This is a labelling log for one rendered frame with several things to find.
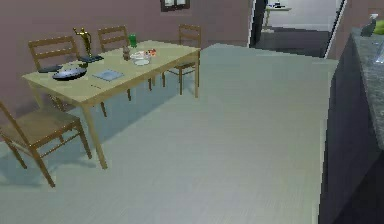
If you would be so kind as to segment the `dark kitchen counter cabinet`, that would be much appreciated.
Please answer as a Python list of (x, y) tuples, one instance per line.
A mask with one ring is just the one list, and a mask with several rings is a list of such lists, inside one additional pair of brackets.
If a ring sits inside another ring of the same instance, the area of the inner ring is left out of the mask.
[(318, 224), (384, 224), (383, 47), (352, 29), (332, 77)]

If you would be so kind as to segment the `light wooden dining table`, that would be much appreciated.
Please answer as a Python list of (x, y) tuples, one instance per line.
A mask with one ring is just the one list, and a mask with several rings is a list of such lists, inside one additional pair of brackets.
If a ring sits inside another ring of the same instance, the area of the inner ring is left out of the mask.
[(47, 93), (82, 109), (100, 165), (103, 169), (107, 169), (108, 166), (90, 113), (92, 106), (184, 62), (196, 64), (194, 96), (198, 97), (200, 48), (153, 40), (140, 42), (137, 47), (137, 50), (149, 49), (155, 49), (156, 55), (151, 58), (148, 65), (144, 66), (137, 66), (131, 61), (125, 61), (123, 51), (116, 49), (102, 53), (102, 61), (89, 64), (87, 73), (73, 81), (55, 81), (51, 73), (38, 72), (23, 75), (23, 78), (30, 86), (40, 108), (45, 106), (40, 93)]

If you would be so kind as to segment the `brown wooden chair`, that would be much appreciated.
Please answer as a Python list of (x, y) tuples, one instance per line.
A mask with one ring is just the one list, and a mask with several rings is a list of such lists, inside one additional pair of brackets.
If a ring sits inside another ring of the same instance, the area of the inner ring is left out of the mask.
[(20, 153), (32, 158), (52, 188), (55, 183), (43, 161), (44, 157), (79, 137), (88, 158), (92, 158), (79, 117), (54, 107), (43, 107), (14, 118), (1, 101), (0, 111), (8, 120), (7, 124), (0, 125), (0, 137), (24, 169), (27, 165)]
[(53, 79), (52, 76), (57, 72), (36, 71), (23, 75), (22, 78), (28, 83), (38, 108), (54, 107), (65, 112), (63, 102), (67, 102), (82, 109), (85, 117), (89, 117), (89, 109), (99, 104), (103, 115), (107, 116), (103, 100), (97, 98), (102, 88), (92, 74), (98, 61), (93, 63), (79, 61), (80, 54), (72, 36), (30, 41), (28, 46), (38, 68), (41, 67), (41, 60), (68, 55), (72, 60), (61, 63), (63, 67), (57, 72), (78, 67), (87, 69), (84, 76), (68, 81)]
[(130, 46), (126, 28), (124, 26), (102, 28), (98, 30), (98, 37), (102, 49), (101, 56), (104, 58), (97, 62), (95, 69), (92, 70), (93, 77), (95, 74), (105, 70), (113, 70), (123, 74), (122, 77), (113, 81), (105, 81), (101, 85), (102, 89), (98, 92), (98, 100), (108, 98), (119, 91), (127, 91), (128, 99), (131, 99), (131, 89), (145, 80), (151, 80), (151, 69), (149, 65), (138, 66), (131, 60), (124, 60), (123, 47), (129, 46), (130, 55), (140, 51), (138, 47)]
[[(178, 26), (178, 44), (187, 44), (191, 47), (201, 48), (202, 29), (199, 25), (181, 24)], [(200, 87), (200, 53), (197, 52), (196, 59), (192, 61), (182, 62), (175, 67), (168, 69), (168, 72), (178, 77), (179, 94), (183, 94), (183, 77), (187, 74), (194, 73), (194, 94), (199, 96)]]

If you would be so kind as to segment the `white bowl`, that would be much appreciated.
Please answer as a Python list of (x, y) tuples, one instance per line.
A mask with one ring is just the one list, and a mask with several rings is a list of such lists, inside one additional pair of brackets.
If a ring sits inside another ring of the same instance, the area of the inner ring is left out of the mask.
[(146, 51), (138, 51), (130, 55), (131, 60), (135, 65), (148, 65), (151, 61), (151, 55)]

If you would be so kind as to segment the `dark flat book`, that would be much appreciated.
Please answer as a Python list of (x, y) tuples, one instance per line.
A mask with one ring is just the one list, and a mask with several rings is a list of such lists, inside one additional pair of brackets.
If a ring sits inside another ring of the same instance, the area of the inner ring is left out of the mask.
[(100, 55), (93, 55), (93, 56), (80, 56), (79, 61), (85, 62), (85, 63), (93, 63), (96, 61), (103, 60), (104, 58)]

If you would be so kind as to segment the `gold figure statuette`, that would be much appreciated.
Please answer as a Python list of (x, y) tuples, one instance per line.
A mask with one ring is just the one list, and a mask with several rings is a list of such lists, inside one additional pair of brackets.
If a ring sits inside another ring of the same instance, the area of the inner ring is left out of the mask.
[(89, 57), (91, 57), (92, 56), (92, 52), (91, 52), (92, 37), (91, 37), (91, 35), (85, 30), (84, 27), (82, 27), (80, 31), (77, 31), (77, 29), (74, 28), (73, 31), (77, 36), (80, 36), (82, 38), (86, 53)]

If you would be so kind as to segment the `black remote control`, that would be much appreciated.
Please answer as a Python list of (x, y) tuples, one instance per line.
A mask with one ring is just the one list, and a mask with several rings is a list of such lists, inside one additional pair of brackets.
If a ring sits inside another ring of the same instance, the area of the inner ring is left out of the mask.
[(54, 66), (49, 66), (45, 68), (41, 68), (38, 70), (39, 73), (49, 73), (49, 72), (57, 72), (60, 70), (63, 66), (61, 65), (54, 65)]

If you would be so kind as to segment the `dark spray bottle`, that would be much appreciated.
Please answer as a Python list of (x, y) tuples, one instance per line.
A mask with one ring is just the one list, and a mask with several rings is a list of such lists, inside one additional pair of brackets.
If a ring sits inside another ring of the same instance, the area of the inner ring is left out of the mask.
[(370, 15), (370, 22), (365, 25), (360, 33), (361, 37), (370, 37), (376, 27), (376, 21), (377, 21), (378, 14), (374, 13)]

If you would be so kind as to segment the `clear glass object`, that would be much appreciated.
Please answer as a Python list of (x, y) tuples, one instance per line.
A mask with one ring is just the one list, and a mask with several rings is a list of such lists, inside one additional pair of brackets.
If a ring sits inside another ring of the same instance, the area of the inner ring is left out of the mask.
[(384, 64), (384, 41), (381, 43), (377, 51), (374, 62), (378, 64)]

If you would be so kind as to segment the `green round fruit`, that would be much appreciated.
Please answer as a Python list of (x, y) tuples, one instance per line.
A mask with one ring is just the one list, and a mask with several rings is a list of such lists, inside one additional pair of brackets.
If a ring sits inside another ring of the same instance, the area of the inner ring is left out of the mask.
[(373, 33), (378, 34), (378, 35), (384, 35), (384, 19), (378, 20), (376, 22), (376, 26), (375, 26)]

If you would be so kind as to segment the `dark framed wall picture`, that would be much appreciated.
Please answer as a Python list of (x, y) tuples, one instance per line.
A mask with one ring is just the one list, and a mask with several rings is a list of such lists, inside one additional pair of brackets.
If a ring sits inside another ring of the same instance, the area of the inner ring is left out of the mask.
[(190, 8), (190, 0), (160, 0), (162, 12), (177, 11)]

